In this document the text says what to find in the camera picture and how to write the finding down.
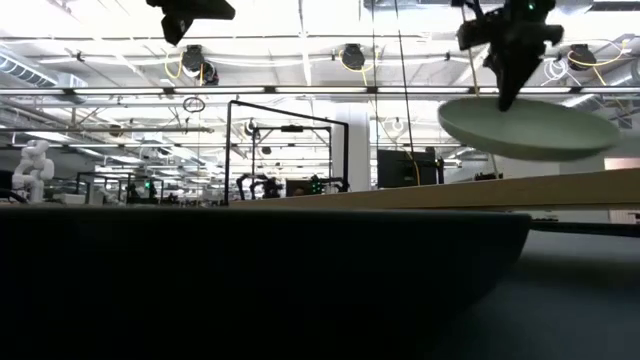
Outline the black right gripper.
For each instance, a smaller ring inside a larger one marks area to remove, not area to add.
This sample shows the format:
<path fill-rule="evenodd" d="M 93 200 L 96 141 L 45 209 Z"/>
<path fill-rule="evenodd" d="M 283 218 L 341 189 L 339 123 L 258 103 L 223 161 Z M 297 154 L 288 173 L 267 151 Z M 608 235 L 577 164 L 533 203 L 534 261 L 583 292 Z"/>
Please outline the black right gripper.
<path fill-rule="evenodd" d="M 471 10 L 475 15 L 464 20 L 457 30 L 459 48 L 463 51 L 489 44 L 492 55 L 534 58 L 544 53 L 547 43 L 557 45 L 564 35 L 561 25 L 546 23 L 556 0 L 504 0 L 502 6 L 487 12 L 482 10 L 480 0 L 456 0 L 456 7 Z M 509 110 L 538 66 L 538 63 L 511 64 L 498 70 L 501 112 Z"/>

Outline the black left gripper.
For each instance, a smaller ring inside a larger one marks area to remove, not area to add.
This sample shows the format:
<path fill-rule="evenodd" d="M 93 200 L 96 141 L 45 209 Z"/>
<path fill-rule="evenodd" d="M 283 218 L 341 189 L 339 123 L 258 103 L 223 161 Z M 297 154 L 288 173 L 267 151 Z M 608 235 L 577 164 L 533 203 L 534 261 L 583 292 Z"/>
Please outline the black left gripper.
<path fill-rule="evenodd" d="M 226 0 L 145 0 L 166 15 L 161 20 L 164 39 L 177 46 L 191 27 L 192 19 L 233 20 L 235 8 Z"/>

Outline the green plate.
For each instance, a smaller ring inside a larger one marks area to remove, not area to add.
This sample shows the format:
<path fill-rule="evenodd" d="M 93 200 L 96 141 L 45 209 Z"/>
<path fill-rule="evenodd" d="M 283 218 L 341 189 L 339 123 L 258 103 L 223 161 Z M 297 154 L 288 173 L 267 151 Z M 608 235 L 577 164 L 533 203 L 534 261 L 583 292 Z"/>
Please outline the green plate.
<path fill-rule="evenodd" d="M 598 115 L 538 100 L 517 99 L 503 111 L 492 98 L 462 98 L 440 105 L 437 115 L 459 142 L 524 161 L 580 160 L 622 140 L 619 128 Z"/>

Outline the black plate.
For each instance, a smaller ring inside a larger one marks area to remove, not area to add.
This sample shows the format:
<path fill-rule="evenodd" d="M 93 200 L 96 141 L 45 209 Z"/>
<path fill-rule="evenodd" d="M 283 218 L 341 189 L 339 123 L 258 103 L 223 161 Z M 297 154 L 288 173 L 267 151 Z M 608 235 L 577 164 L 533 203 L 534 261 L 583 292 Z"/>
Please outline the black plate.
<path fill-rule="evenodd" d="M 0 209 L 0 360 L 417 360 L 530 226 L 473 211 Z"/>

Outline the black monitor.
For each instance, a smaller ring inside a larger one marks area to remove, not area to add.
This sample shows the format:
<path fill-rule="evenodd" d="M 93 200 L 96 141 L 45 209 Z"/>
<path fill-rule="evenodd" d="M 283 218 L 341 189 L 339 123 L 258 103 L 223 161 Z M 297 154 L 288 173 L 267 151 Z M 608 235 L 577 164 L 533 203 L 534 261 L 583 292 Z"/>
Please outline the black monitor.
<path fill-rule="evenodd" d="M 403 188 L 444 183 L 444 160 L 433 147 L 411 154 L 404 150 L 382 150 L 377 155 L 379 188 Z"/>

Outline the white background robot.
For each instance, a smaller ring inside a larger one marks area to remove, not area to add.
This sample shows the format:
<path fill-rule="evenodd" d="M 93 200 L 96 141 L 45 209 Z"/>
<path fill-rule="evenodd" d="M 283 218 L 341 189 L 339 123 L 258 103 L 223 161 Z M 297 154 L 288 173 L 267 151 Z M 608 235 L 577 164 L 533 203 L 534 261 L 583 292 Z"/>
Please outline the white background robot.
<path fill-rule="evenodd" d="M 31 203 L 44 200 L 44 182 L 54 177 L 55 164 L 46 156 L 49 147 L 46 140 L 29 140 L 12 175 L 12 190 L 27 190 Z"/>

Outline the blue table mat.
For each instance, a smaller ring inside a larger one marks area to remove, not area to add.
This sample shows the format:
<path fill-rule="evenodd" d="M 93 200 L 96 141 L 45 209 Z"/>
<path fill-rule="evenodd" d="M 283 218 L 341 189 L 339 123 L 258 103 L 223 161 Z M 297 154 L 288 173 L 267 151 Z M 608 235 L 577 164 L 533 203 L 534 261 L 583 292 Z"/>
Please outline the blue table mat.
<path fill-rule="evenodd" d="M 530 232 L 424 360 L 640 360 L 640 238 Z"/>

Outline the wooden shelf with black frame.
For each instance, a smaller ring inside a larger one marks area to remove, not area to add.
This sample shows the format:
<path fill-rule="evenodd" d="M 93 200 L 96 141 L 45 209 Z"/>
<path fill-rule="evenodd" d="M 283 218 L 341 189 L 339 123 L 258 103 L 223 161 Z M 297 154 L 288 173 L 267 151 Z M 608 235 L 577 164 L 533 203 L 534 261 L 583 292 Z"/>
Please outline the wooden shelf with black frame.
<path fill-rule="evenodd" d="M 233 201 L 232 209 L 638 208 L 640 168 Z"/>

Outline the black background rig frame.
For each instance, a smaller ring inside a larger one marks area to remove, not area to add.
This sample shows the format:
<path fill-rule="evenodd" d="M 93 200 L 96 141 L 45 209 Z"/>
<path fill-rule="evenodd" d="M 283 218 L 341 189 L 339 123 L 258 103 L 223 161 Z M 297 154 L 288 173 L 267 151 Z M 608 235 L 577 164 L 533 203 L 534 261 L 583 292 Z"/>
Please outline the black background rig frame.
<path fill-rule="evenodd" d="M 261 130 L 267 130 L 267 134 L 260 137 L 260 141 L 256 141 L 256 137 Z M 322 138 L 317 131 L 320 130 L 324 130 L 328 133 L 328 142 L 325 141 L 324 138 Z M 259 180 L 266 180 L 267 177 L 266 175 L 256 175 L 256 148 L 257 146 L 261 143 L 261 141 L 266 140 L 266 138 L 273 132 L 273 131 L 279 131 L 282 133 L 302 133 L 304 131 L 311 131 L 312 133 L 314 133 L 322 142 L 323 144 L 328 148 L 329 150 L 329 175 L 332 174 L 332 160 L 331 160 L 331 156 L 332 156 L 332 145 L 333 145 L 333 137 L 332 137 L 332 133 L 331 133 L 331 127 L 325 126 L 325 127 L 318 127 L 318 126 L 302 126 L 302 125 L 283 125 L 283 126 L 267 126 L 267 127 L 260 127 L 255 125 L 252 129 L 252 134 L 251 134 L 251 149 L 252 149 L 252 155 L 251 155 L 251 175 L 249 175 L 248 178 L 251 179 L 251 186 L 250 186 L 250 191 L 251 191 L 251 199 L 255 199 L 255 194 L 254 194 L 254 188 L 255 188 L 255 179 L 259 179 Z M 312 194 L 315 195 L 319 195 L 324 193 L 325 188 L 323 188 L 321 185 L 323 184 L 324 180 L 321 180 L 317 175 L 314 175 L 312 178 L 317 178 L 316 180 L 311 180 L 311 190 L 312 190 Z"/>

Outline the black table frame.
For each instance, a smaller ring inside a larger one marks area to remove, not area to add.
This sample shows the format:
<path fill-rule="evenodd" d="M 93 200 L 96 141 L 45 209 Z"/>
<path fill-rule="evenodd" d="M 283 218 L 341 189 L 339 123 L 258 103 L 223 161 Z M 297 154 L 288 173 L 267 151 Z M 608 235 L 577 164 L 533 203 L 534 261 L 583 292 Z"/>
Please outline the black table frame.
<path fill-rule="evenodd" d="M 531 230 L 615 237 L 640 238 L 640 224 L 611 224 L 533 220 Z"/>

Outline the black background workstation frame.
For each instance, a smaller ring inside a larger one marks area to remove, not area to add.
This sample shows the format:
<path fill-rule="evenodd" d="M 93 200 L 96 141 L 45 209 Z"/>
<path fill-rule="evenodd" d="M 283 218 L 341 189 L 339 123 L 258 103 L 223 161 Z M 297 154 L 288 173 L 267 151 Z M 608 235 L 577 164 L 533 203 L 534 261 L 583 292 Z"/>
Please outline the black background workstation frame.
<path fill-rule="evenodd" d="M 164 199 L 164 181 L 134 172 L 79 172 L 75 194 L 84 191 L 91 205 L 158 205 Z"/>

